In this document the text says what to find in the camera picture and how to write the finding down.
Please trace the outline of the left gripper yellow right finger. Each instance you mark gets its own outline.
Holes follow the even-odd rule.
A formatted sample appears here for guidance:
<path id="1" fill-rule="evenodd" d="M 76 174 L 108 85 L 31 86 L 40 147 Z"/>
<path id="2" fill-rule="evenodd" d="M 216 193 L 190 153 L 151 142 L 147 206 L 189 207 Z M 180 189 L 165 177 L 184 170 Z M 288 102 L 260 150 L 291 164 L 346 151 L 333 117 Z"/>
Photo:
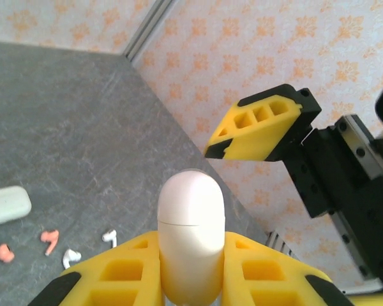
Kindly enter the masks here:
<path id="1" fill-rule="evenodd" d="M 222 305 L 352 305 L 352 302 L 324 272 L 227 232 Z"/>

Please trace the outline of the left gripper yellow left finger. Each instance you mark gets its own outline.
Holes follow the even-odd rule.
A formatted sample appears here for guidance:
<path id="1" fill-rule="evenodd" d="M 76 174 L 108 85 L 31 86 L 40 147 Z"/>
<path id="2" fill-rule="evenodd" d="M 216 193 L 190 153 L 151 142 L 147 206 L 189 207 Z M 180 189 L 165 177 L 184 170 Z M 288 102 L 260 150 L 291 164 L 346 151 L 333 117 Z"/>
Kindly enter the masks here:
<path id="1" fill-rule="evenodd" d="M 150 231 L 77 263 L 30 305 L 161 305 L 158 234 Z"/>

